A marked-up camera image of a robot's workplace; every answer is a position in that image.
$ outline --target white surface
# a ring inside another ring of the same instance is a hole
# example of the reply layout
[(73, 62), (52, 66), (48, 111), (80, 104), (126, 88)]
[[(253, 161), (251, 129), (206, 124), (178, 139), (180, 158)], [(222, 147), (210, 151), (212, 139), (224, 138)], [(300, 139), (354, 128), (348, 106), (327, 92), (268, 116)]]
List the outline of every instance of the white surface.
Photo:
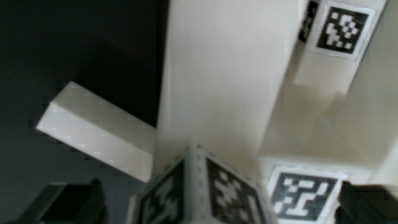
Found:
[(295, 84), (311, 86), (315, 88), (322, 88), (324, 90), (336, 91), (341, 93), (348, 92), (352, 79), (361, 63), (363, 52), (366, 49), (368, 39), (372, 38), (372, 33), (377, 25), (377, 20), (380, 16), (380, 12), (384, 9), (386, 0), (341, 0), (338, 2), (357, 5), (364, 8), (372, 8), (375, 10), (375, 17), (370, 24), (370, 32), (364, 36), (364, 43), (359, 50), (359, 55), (356, 60), (348, 60), (341, 57), (329, 56), (311, 51), (313, 42), (316, 41), (316, 33), (318, 29), (322, 29), (322, 8), (327, 5), (331, 0), (322, 1), (316, 21), (311, 30), (311, 36), (308, 40), (308, 47), (300, 49), (300, 65), (297, 69), (297, 77)]
[(261, 153), (268, 150), (297, 152), (302, 150), (322, 116), (334, 116), (343, 94), (325, 89), (292, 84), (290, 78), (279, 92), (268, 122)]
[(304, 148), (290, 151), (268, 150), (261, 153), (258, 160), (263, 183), (268, 183), (276, 165), (343, 172), (348, 174), (350, 182), (359, 185), (368, 183), (373, 174), (373, 169), (361, 160), (327, 119), (322, 119), (316, 124)]
[(389, 1), (336, 126), (364, 161), (373, 183), (398, 186), (398, 2)]
[(171, 1), (155, 172), (196, 138), (254, 176), (306, 0)]
[(141, 181), (149, 180), (155, 128), (73, 82), (36, 128)]

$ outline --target black object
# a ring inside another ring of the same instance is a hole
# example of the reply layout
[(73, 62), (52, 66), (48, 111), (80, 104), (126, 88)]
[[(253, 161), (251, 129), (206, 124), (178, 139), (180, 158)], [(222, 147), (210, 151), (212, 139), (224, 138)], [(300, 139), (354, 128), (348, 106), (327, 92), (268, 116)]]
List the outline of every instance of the black object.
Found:
[(320, 3), (316, 1), (309, 1), (306, 19), (302, 21), (302, 28), (300, 28), (300, 32), (299, 32), (299, 40), (302, 41), (302, 43), (308, 43), (308, 37), (309, 37), (313, 24), (315, 24), (318, 6), (320, 6)]
[(101, 182), (52, 184), (13, 224), (107, 224)]
[(343, 182), (340, 203), (338, 224), (398, 224), (398, 201), (384, 186)]
[[(141, 207), (139, 211), (139, 224), (153, 223), (155, 220), (160, 220), (162, 224), (181, 223), (185, 219), (185, 172), (187, 168), (181, 161), (142, 198), (141, 204), (146, 206)], [(174, 210), (178, 211), (174, 218), (162, 217), (173, 206), (176, 206)]]
[[(210, 205), (212, 205), (212, 215), (222, 223), (240, 224), (240, 223), (261, 223), (265, 224), (263, 213), (256, 214), (253, 211), (261, 211), (260, 198), (256, 188), (240, 180), (235, 173), (215, 163), (215, 161), (206, 158), (206, 168), (208, 168), (208, 188), (210, 188)], [(219, 203), (222, 198), (226, 201), (226, 192), (231, 191), (237, 194), (237, 198), (231, 197), (231, 203), (224, 205)]]
[(160, 86), (157, 72), (130, 55), (98, 44), (73, 82), (153, 126), (158, 120)]

